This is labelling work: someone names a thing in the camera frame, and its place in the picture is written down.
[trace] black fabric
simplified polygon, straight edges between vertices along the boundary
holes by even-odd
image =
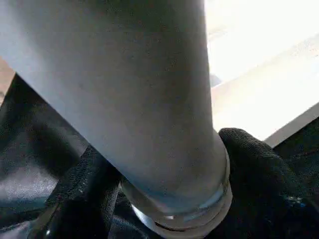
[[[319,119],[274,148],[319,203]]]
[[[0,228],[45,207],[88,143],[18,75],[0,108]]]
[[[36,220],[30,239],[106,238],[120,173],[92,146],[60,179]]]

